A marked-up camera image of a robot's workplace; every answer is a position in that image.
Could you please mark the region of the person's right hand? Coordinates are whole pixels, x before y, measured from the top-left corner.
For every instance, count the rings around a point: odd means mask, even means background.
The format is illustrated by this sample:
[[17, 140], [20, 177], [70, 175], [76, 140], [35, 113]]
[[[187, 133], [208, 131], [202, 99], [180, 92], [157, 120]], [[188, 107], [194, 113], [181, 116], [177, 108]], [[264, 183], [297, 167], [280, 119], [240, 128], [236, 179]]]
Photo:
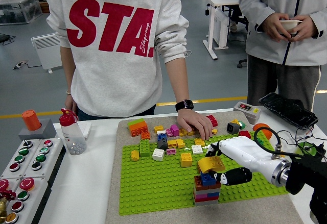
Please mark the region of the person's right hand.
[[285, 13], [275, 12], [269, 15], [261, 24], [264, 32], [275, 42], [280, 42], [281, 40], [288, 41], [291, 39], [291, 34], [285, 30], [285, 28], [280, 23], [281, 19], [289, 19], [289, 15]]
[[73, 97], [71, 95], [67, 95], [66, 96], [66, 99], [65, 99], [65, 102], [64, 102], [64, 105], [65, 105], [65, 108], [67, 110], [71, 110], [73, 111], [74, 113], [77, 113], [78, 111], [78, 106], [76, 104], [76, 102], [74, 101]]

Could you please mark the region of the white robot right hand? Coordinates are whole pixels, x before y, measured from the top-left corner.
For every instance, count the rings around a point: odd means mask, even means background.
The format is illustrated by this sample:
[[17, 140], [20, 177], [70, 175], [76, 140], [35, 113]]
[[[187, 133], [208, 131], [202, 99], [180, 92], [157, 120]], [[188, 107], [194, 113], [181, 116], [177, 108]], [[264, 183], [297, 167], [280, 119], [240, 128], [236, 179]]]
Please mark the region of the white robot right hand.
[[220, 140], [209, 145], [205, 156], [222, 153], [250, 172], [260, 172], [268, 182], [280, 187], [286, 184], [283, 179], [290, 162], [282, 158], [273, 159], [279, 152], [272, 151], [245, 136]]

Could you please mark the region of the person's left hand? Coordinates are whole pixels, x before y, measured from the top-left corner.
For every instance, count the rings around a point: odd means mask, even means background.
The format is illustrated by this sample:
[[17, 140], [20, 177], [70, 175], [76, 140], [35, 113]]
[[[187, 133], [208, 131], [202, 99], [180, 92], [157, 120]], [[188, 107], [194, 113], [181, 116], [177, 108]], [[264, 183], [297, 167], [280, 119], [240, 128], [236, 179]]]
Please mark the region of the person's left hand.
[[212, 123], [206, 116], [189, 109], [181, 109], [177, 113], [178, 124], [188, 132], [192, 127], [196, 128], [203, 140], [208, 140], [213, 135]]
[[286, 30], [285, 36], [290, 42], [302, 41], [318, 34], [317, 27], [309, 15], [297, 15], [292, 19], [302, 22], [293, 29]]

